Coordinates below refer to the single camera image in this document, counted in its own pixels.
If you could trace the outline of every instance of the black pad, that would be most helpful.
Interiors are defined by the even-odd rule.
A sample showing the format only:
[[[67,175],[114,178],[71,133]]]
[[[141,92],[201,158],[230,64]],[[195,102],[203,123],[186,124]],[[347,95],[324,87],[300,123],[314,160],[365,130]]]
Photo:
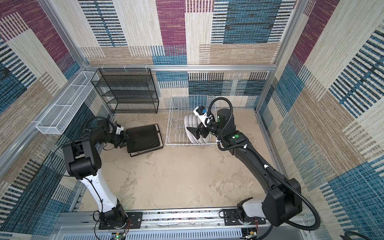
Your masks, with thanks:
[[[126,130],[128,153],[140,152],[160,146],[159,136],[155,125],[133,127]]]

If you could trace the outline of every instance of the white wire mesh basket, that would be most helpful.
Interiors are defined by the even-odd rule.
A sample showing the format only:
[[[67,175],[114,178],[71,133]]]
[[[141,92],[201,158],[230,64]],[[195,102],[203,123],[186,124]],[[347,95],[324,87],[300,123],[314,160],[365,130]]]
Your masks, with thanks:
[[[184,125],[185,116],[194,115],[193,110],[198,106],[203,105],[208,108],[213,99],[213,95],[172,96],[169,108],[166,145],[171,145],[172,147],[189,145],[215,146],[217,144],[216,137],[212,134],[209,134],[203,142],[201,142],[201,139],[200,141],[195,139],[195,143],[191,142]],[[211,112],[216,116],[215,104],[213,104]]]
[[[95,72],[84,71],[80,73],[44,115],[36,128],[42,134],[63,134],[93,89],[91,79],[96,81],[99,77]]]

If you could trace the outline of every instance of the purple fabric patch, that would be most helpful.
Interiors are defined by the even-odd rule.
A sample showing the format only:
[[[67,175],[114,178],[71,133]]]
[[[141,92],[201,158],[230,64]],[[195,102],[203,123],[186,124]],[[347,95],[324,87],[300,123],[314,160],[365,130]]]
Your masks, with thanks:
[[[156,0],[164,46],[186,45],[185,0]]]

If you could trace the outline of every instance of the dish rack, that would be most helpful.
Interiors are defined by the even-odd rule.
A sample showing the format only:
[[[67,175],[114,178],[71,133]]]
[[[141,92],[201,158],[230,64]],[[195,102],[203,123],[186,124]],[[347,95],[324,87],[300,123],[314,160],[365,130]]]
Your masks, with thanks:
[[[194,114],[193,110],[198,106],[209,107],[209,104],[215,97],[213,95],[189,95],[189,96],[172,96],[170,100],[166,145],[174,146],[215,146],[216,137],[209,134],[204,143],[192,143],[187,136],[184,126],[184,118],[186,115]],[[215,116],[216,107],[213,104],[211,109]]]

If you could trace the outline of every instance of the cable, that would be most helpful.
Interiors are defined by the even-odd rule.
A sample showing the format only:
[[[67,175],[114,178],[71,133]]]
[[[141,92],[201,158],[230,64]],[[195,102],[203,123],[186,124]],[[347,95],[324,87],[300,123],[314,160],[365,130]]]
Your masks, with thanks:
[[[271,224],[268,228],[268,230],[260,237],[254,239],[254,240],[261,240],[264,239],[271,231],[272,231],[273,225]]]
[[[220,216],[220,213],[222,212],[222,211],[224,211],[225,209],[222,209],[222,210],[220,210],[219,212],[218,212],[218,216],[219,217],[221,217],[221,218],[224,218],[224,215],[223,216]]]
[[[109,151],[109,150],[115,149],[115,147],[113,147],[113,148],[111,148],[111,149],[105,149],[106,146],[107,146],[107,143],[105,143],[105,146],[103,147],[103,149],[104,149],[105,151]]]
[[[257,222],[256,217],[254,217],[255,223],[256,223],[256,236],[258,235],[258,228],[259,228],[259,223]]]
[[[100,202],[101,202],[101,212],[103,212],[103,200],[101,199],[99,193],[96,191],[96,188],[95,188],[94,185],[92,184],[92,181],[89,180],[89,179],[86,178],[86,177],[83,177],[83,178],[86,179],[86,180],[92,185],[93,189],[95,190],[95,192],[96,192],[96,194],[97,194],[97,196],[99,197]],[[99,219],[98,219],[97,221],[96,221],[95,216],[94,216],[94,215],[95,215],[95,212],[99,212]],[[96,237],[98,240],[101,240],[101,239],[96,235],[96,225],[97,225],[97,223],[100,221],[100,211],[99,211],[99,210],[94,211],[93,214],[92,214],[92,217],[93,217],[93,220],[96,221],[96,223],[95,223],[95,227],[93,228],[93,233],[95,234],[95,237]]]
[[[74,177],[74,176],[64,175],[64,174],[61,174],[61,173],[59,173],[58,171],[56,171],[56,169],[54,169],[54,167],[53,167],[52,160],[53,160],[53,156],[55,155],[56,151],[59,150],[59,148],[61,148],[64,144],[66,144],[66,143],[68,143],[68,142],[74,142],[74,141],[77,141],[77,140],[81,140],[81,138],[79,138],[79,139],[75,139],[75,140],[69,140],[69,141],[66,141],[65,143],[63,143],[63,144],[61,144],[60,146],[58,146],[58,147],[56,148],[56,150],[52,153],[52,155],[51,155],[51,168],[52,168],[57,174],[59,174],[59,175],[61,175],[61,176],[64,176],[64,177]]]
[[[97,119],[97,118],[101,118],[101,119],[104,119],[104,120],[107,120],[109,122],[109,124],[112,126],[113,128],[113,134],[116,133],[116,130],[117,130],[117,127],[115,127],[115,125],[107,118],[105,117],[94,117],[94,118],[91,118],[90,120],[87,121],[87,123],[85,124],[86,127],[88,127],[89,123],[94,120],[94,119]]]
[[[232,119],[233,117],[233,107],[232,107],[232,104],[231,102],[227,99],[227,98],[223,98],[223,97],[218,97],[218,98],[215,98],[211,104],[209,105],[209,108],[208,108],[208,113],[210,113],[210,109],[213,105],[213,103],[217,100],[224,100],[226,101],[228,104],[229,104],[229,108],[230,108],[230,111],[231,111],[231,116],[229,117],[229,119],[227,120],[227,123],[225,124],[225,126],[222,128],[221,130],[221,133],[220,135],[217,137],[217,147],[219,148],[219,150],[221,151],[227,151],[227,150],[230,150],[232,148],[235,148],[235,147],[244,147],[245,144],[236,144],[236,145],[233,145],[233,146],[229,146],[229,147],[226,147],[226,148],[223,148],[220,146],[220,142],[221,142],[221,136],[225,130],[225,128],[227,127],[230,119]],[[313,216],[315,218],[315,223],[311,226],[303,226],[303,225],[300,225],[300,224],[297,224],[297,223],[294,223],[294,222],[291,222],[289,220],[286,221],[287,224],[293,226],[293,227],[296,227],[296,228],[299,228],[299,229],[302,229],[302,230],[307,230],[307,231],[313,231],[313,230],[316,230],[320,227],[320,223],[321,223],[321,220],[320,220],[320,215],[319,213],[317,212],[317,210],[315,209],[315,207],[301,194],[299,193],[296,189],[294,189],[289,183],[287,183],[286,181],[284,181],[283,179],[281,179],[276,173],[275,171],[276,170],[271,170],[271,168],[269,167],[269,164],[268,162],[251,146],[248,146],[247,145],[247,149],[251,150],[255,155],[256,157],[258,158],[258,160],[265,166],[265,170],[271,174],[277,181],[279,181],[284,187],[288,188],[289,190],[291,190],[294,194],[296,194],[299,198],[301,198],[301,200],[305,203],[305,205],[308,206],[308,208],[312,211],[313,213]]]
[[[359,237],[361,237],[361,238],[364,238],[364,239],[366,239],[366,240],[372,240],[372,239],[370,239],[369,237],[366,237],[366,236],[364,236],[363,234],[358,233],[358,232],[346,231],[346,232],[344,232],[344,235],[345,235],[345,237],[349,237],[350,235],[355,235],[355,236],[359,236]]]

